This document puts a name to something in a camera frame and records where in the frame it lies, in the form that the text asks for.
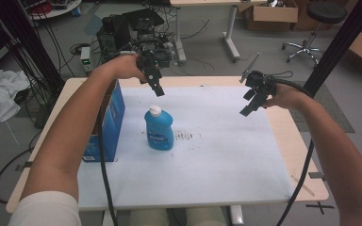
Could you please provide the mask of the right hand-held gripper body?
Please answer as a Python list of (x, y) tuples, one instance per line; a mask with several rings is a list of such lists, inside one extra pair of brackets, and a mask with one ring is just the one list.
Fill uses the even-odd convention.
[(259, 71), (252, 71), (244, 81), (245, 86), (252, 89), (255, 94), (269, 95), (276, 94), (275, 81), (271, 75)]

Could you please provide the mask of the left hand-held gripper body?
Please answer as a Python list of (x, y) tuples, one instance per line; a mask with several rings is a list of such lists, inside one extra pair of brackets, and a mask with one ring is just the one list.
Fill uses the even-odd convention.
[(149, 85), (159, 84), (161, 73), (158, 68), (155, 53), (152, 50), (144, 50), (140, 53), (140, 57), (137, 60), (137, 67), (142, 71)]

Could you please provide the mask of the blue bottle with white cap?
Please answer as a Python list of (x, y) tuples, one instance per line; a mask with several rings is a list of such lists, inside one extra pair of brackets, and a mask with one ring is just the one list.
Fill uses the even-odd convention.
[(151, 105), (144, 119), (148, 145), (159, 151), (170, 150), (174, 143), (173, 117), (158, 105)]

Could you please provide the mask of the blue cardboard box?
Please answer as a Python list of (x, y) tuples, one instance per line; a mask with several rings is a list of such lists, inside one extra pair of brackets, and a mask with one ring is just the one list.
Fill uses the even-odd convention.
[[(114, 81), (109, 85), (101, 106), (101, 114), (103, 118), (103, 147), (106, 162), (114, 161), (122, 128), (124, 111), (125, 105), (121, 86), (118, 81)], [(92, 130), (89, 143), (83, 155), (83, 161), (100, 161), (98, 124), (95, 124)]]

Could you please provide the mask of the person's left hand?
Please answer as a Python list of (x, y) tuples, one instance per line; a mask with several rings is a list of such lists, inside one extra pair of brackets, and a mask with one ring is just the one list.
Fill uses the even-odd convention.
[(144, 74), (137, 67), (138, 59), (139, 56), (137, 54), (116, 57), (113, 60), (114, 77), (117, 79), (137, 78), (141, 81), (144, 81)]

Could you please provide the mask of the person's right hand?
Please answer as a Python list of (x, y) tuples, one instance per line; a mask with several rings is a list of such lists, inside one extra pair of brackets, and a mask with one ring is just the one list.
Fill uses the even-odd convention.
[(263, 107), (279, 106), (285, 109), (299, 110), (307, 96), (299, 90), (283, 85), (276, 85), (276, 94), (265, 101)]

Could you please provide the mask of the grey metal rod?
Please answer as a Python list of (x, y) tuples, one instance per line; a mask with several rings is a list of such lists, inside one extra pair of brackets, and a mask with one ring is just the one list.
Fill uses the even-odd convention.
[(240, 82), (240, 83), (243, 83), (243, 82), (247, 79), (248, 75), (252, 72), (255, 63), (257, 62), (257, 60), (258, 60), (258, 58), (259, 58), (260, 56), (261, 56), (261, 53), (259, 53), (259, 52), (256, 53), (256, 56), (255, 56), (255, 58), (253, 59), (253, 61), (252, 61), (252, 62), (248, 65), (248, 67), (243, 71), (242, 76), (241, 76), (241, 78), (239, 79), (239, 82)]

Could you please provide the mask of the white-legged desk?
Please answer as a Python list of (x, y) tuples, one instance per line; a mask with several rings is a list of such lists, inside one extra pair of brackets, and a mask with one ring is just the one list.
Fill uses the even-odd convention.
[(238, 11), (238, 5), (247, 2), (247, 3), (258, 3), (261, 0), (170, 0), (171, 6), (176, 9), (176, 19), (175, 19), (175, 37), (174, 45), (175, 50), (178, 56), (179, 63), (185, 63), (187, 57), (181, 41), (181, 8), (182, 7), (195, 7), (195, 6), (229, 6), (229, 19), (227, 30), (222, 33), (222, 39), (231, 53), (231, 59), (233, 61), (240, 60), (240, 54), (238, 48), (232, 40), (232, 34), (234, 29), (234, 24), (236, 20), (236, 15)]

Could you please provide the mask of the black metal stand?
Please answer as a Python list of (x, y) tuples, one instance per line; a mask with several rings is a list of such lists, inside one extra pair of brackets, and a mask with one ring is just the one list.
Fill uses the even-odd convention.
[(315, 96), (332, 70), (344, 56), (359, 33), (362, 31), (362, 0), (358, 0), (351, 13), (339, 29), (320, 63), (306, 80), (304, 88)]
[(11, 32), (25, 47), (31, 59), (40, 70), (50, 89), (61, 89), (64, 81), (48, 56), (41, 40), (34, 31), (24, 10), (17, 0), (0, 0), (1, 19)]

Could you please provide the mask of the black swivel stool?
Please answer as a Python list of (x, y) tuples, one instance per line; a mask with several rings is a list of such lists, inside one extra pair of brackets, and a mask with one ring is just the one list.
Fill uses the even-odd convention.
[(317, 22), (316, 28), (310, 33), (306, 40), (303, 40), (301, 44), (284, 41), (282, 43), (282, 49), (285, 50), (287, 46), (297, 48), (297, 51), (294, 54), (288, 56), (287, 63), (299, 54), (307, 54), (313, 61), (313, 67), (316, 67), (320, 61), (313, 55), (313, 53), (318, 52), (323, 55), (324, 52), (319, 48), (312, 47), (311, 44), (316, 38), (321, 25), (341, 23), (347, 17), (348, 12), (345, 7), (338, 3), (320, 1), (310, 3), (306, 8), (306, 14)]

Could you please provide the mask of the round white table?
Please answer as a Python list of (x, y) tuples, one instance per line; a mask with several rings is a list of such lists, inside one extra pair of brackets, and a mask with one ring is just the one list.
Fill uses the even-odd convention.
[(29, 5), (25, 11), (33, 21), (56, 17), (68, 12), (79, 16), (81, 2), (82, 0), (38, 0)]

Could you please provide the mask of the white table leg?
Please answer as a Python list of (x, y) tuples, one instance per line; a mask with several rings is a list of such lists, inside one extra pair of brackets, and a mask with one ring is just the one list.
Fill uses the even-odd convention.
[(244, 218), (240, 205), (229, 206), (229, 217), (232, 226), (244, 226)]

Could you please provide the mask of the person's leg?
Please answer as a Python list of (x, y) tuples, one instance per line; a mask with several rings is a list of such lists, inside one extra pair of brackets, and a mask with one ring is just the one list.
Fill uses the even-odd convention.
[(132, 210), (130, 226), (169, 226), (170, 220), (165, 209)]
[(187, 226), (227, 226), (222, 209), (193, 207), (186, 209)]

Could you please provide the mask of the person's left leg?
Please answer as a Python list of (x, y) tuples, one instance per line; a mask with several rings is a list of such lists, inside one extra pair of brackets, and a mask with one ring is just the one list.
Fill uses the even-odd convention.
[(169, 226), (170, 220), (165, 209), (132, 210), (130, 226)]

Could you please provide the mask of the white shirt sleeve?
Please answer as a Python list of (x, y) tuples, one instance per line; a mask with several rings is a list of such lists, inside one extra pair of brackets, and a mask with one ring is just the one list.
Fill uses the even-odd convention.
[(43, 191), (21, 199), (8, 226), (82, 226), (82, 223), (73, 196)]

